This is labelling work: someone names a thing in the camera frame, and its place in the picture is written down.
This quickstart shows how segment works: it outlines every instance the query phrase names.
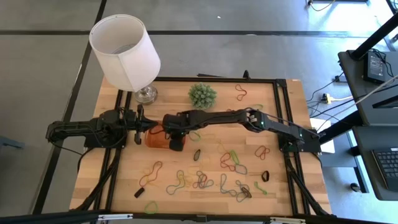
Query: small black object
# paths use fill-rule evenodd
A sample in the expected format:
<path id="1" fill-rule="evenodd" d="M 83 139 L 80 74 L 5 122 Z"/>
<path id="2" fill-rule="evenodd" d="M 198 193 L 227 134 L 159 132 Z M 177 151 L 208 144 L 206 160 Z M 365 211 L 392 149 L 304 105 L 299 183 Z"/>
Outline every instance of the small black object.
<path id="1" fill-rule="evenodd" d="M 198 149 L 198 150 L 195 152 L 195 155 L 193 155 L 193 160 L 194 160 L 194 161 L 197 161 L 197 160 L 199 159 L 199 156 L 200 156 L 200 149 Z"/>
<path id="2" fill-rule="evenodd" d="M 380 54 L 368 52 L 364 56 L 364 74 L 363 79 L 368 82 L 375 84 L 382 84 L 386 80 L 386 70 L 384 64 L 386 63 L 384 58 L 381 58 Z"/>
<path id="3" fill-rule="evenodd" d="M 266 170 L 266 171 L 264 171 L 264 172 L 262 173 L 261 179 L 262 179 L 262 181 L 264 181 L 264 182 L 267 182 L 267 181 L 269 180 L 269 172 L 268 172 L 268 170 Z"/>
<path id="4" fill-rule="evenodd" d="M 145 189 L 141 187 L 135 194 L 135 198 L 138 198 L 142 193 L 144 193 Z"/>
<path id="5" fill-rule="evenodd" d="M 351 190 L 353 190 L 355 192 L 361 192 L 361 188 L 359 187 L 359 185 L 357 183 L 352 183 L 349 185 L 349 187 L 351 188 Z"/>
<path id="6" fill-rule="evenodd" d="M 245 187 L 242 187 L 241 190 L 246 195 L 246 197 L 251 198 L 251 194 L 248 189 L 246 189 Z"/>
<path id="7" fill-rule="evenodd" d="M 347 78 L 344 75 L 342 75 L 340 77 L 339 77 L 339 75 L 336 75 L 335 80 L 336 80 L 335 82 L 347 83 Z"/>
<path id="8" fill-rule="evenodd" d="M 245 78 L 246 80 L 250 80 L 251 79 L 250 75 L 249 75 L 249 72 L 247 70 L 244 71 L 243 78 Z"/>

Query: keyboard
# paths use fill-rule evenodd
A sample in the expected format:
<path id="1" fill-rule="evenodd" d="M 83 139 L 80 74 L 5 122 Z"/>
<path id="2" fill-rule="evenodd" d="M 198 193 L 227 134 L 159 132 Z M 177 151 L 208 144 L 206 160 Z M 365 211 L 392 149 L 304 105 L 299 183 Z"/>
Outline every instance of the keyboard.
<path id="1" fill-rule="evenodd" d="M 387 189 L 398 192 L 398 148 L 373 150 Z"/>

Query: white cord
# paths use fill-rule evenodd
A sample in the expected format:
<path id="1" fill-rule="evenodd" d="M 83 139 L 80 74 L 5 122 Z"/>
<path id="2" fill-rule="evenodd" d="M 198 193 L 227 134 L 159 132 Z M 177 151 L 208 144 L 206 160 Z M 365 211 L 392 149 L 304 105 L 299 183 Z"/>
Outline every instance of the white cord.
<path id="1" fill-rule="evenodd" d="M 330 97 L 330 101 L 343 101 L 343 100 L 351 99 L 352 97 L 353 96 L 347 96 L 347 97 L 340 98 L 340 99 L 336 99 L 336 98 Z"/>
<path id="2" fill-rule="evenodd" d="M 344 112 L 344 111 L 346 111 L 346 110 L 352 108 L 353 106 L 357 105 L 358 103 L 364 101 L 366 98 L 368 98 L 369 96 L 371 96 L 375 91 L 380 90 L 381 88 L 383 88 L 385 85 L 387 85 L 389 82 L 393 81 L 393 80 L 396 79 L 397 77 L 398 77 L 398 75 L 392 77 L 391 79 L 389 79 L 388 81 L 384 82 L 384 83 L 381 84 L 379 87 L 375 88 L 373 91 L 371 91 L 370 93 L 368 93 L 368 94 L 367 94 L 366 96 L 364 96 L 362 99 L 360 99 L 360 100 L 358 100 L 357 102 L 355 102 L 355 104 L 353 104 L 353 105 L 347 107 L 346 109 L 344 109 L 344 110 L 340 111 L 339 113 L 337 113 L 337 114 L 331 116 L 330 118 L 328 118 L 328 119 L 327 119 L 325 122 L 323 122 L 323 124 L 318 128 L 317 132 L 318 132 L 318 131 L 322 128 L 322 126 L 323 126 L 328 120 L 330 120 L 332 117 L 335 117 L 335 116 L 341 114 L 342 112 Z"/>

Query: orange object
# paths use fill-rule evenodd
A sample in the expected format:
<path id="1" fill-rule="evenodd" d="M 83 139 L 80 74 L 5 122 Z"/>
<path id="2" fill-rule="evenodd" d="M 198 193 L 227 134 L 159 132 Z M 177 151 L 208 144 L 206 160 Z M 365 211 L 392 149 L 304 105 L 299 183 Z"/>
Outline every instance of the orange object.
<path id="1" fill-rule="evenodd" d="M 145 144 L 148 147 L 170 149 L 170 139 L 166 139 L 166 134 L 163 131 L 162 122 L 158 122 L 159 124 L 156 127 L 148 130 L 145 133 Z M 182 144 L 185 144 L 185 137 L 182 139 Z"/>

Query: lamp base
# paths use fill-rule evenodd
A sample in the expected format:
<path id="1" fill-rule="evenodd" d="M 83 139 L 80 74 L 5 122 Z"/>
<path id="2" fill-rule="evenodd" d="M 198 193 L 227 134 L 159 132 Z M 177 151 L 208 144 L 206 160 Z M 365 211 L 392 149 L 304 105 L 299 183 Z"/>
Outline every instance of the lamp base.
<path id="1" fill-rule="evenodd" d="M 142 105 L 149 105 L 156 100 L 157 90 L 154 86 L 147 85 L 138 92 L 134 93 L 134 96 L 136 97 L 138 103 Z"/>

